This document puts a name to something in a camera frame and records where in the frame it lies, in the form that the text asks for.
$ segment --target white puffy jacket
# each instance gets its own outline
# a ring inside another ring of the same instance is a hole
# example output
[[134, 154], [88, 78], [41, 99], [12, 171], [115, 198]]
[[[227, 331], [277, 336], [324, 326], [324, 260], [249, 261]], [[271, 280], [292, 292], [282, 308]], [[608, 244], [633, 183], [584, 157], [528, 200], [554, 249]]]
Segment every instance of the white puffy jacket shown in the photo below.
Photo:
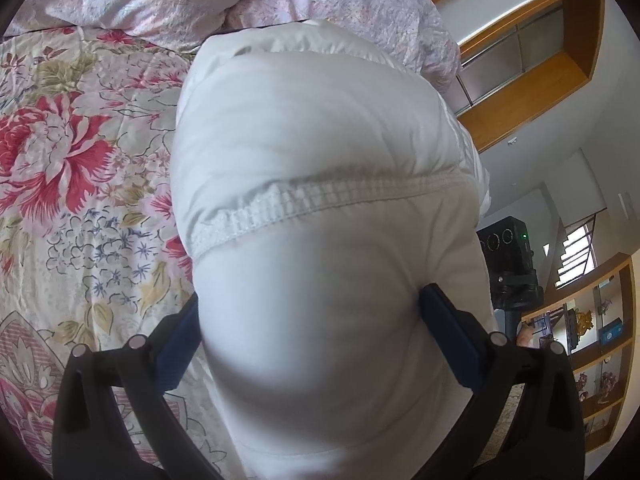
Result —
[[488, 176], [440, 95], [326, 22], [213, 37], [180, 97], [171, 179], [247, 475], [410, 479], [470, 398], [419, 289], [494, 326], [474, 231]]

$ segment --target flower pattern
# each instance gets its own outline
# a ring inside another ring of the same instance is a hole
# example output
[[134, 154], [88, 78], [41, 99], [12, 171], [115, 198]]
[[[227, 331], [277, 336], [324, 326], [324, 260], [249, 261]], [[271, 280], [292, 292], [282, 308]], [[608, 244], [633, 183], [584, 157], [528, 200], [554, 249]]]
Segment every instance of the flower pattern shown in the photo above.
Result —
[[[169, 188], [191, 59], [117, 30], [0, 44], [0, 409], [49, 472], [71, 348], [122, 346], [193, 291]], [[205, 361], [165, 399], [225, 478], [244, 480]], [[126, 395], [115, 397], [138, 453], [157, 462]]]

